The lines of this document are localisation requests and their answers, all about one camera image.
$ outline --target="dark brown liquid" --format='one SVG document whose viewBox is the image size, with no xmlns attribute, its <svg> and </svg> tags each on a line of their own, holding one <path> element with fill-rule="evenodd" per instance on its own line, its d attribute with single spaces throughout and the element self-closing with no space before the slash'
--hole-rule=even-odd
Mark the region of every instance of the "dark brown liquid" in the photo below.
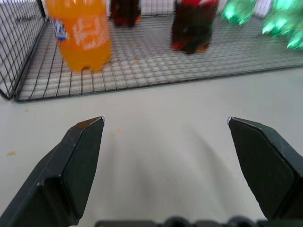
<svg viewBox="0 0 303 227">
<path fill-rule="evenodd" d="M 175 20 L 172 26 L 172 47 L 186 53 L 207 50 L 213 33 L 213 21 L 218 3 L 194 7 L 175 2 Z"/>
<path fill-rule="evenodd" d="M 140 0 L 111 0 L 110 12 L 116 26 L 133 27 L 141 18 Z"/>
</svg>

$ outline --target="orange soda bottle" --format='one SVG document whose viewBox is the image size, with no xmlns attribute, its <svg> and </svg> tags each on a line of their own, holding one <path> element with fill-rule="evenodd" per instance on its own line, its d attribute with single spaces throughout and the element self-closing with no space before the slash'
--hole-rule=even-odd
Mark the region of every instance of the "orange soda bottle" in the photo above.
<svg viewBox="0 0 303 227">
<path fill-rule="evenodd" d="M 106 0 L 46 0 L 62 57 L 73 71 L 110 61 Z"/>
</svg>

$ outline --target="green bottle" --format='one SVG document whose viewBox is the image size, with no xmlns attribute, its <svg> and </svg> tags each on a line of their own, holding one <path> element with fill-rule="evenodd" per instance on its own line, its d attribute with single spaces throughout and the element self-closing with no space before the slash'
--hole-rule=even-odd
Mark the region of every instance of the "green bottle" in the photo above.
<svg viewBox="0 0 303 227">
<path fill-rule="evenodd" d="M 273 0 L 265 18 L 263 34 L 289 35 L 300 22 L 303 0 Z"/>
<path fill-rule="evenodd" d="M 291 34 L 287 48 L 292 50 L 303 50 L 303 16 L 301 17 L 301 22 Z"/>
<path fill-rule="evenodd" d="M 231 23 L 243 25 L 254 13 L 257 0 L 229 0 L 222 17 Z"/>
</svg>

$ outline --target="metal grid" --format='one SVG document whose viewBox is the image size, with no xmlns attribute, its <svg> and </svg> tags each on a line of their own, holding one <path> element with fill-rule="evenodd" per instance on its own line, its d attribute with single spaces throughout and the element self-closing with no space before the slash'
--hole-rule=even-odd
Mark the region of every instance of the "metal grid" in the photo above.
<svg viewBox="0 0 303 227">
<path fill-rule="evenodd" d="M 172 14 L 174 11 L 175 0 L 141 0 L 142 14 L 143 15 L 167 15 Z M 224 9 L 227 0 L 220 0 L 218 11 L 221 12 Z M 45 0 L 42 0 L 42 4 L 47 14 L 45 7 Z M 255 14 L 259 17 L 264 17 L 270 8 L 271 0 L 258 0 L 256 4 Z M 110 0 L 107 0 L 107 13 L 109 15 Z"/>
<path fill-rule="evenodd" d="M 287 40 L 261 35 L 262 21 L 239 27 L 214 22 L 210 49 L 186 55 L 170 48 L 172 16 L 145 17 L 133 29 L 110 27 L 112 58 L 100 72 L 71 72 L 47 25 L 17 92 L 18 101 L 59 98 L 148 87 L 272 69 L 303 66 L 302 53 L 287 50 Z"/>
<path fill-rule="evenodd" d="M 0 0 L 0 95 L 13 97 L 44 18 L 36 0 Z"/>
</svg>

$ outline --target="red bottle label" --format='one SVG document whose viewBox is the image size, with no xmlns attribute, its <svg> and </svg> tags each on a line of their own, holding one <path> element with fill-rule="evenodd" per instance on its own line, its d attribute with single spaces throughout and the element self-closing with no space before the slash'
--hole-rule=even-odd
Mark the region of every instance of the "red bottle label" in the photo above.
<svg viewBox="0 0 303 227">
<path fill-rule="evenodd" d="M 218 2 L 219 0 L 182 0 L 182 4 L 198 6 L 198 7 L 214 6 L 217 5 Z"/>
</svg>

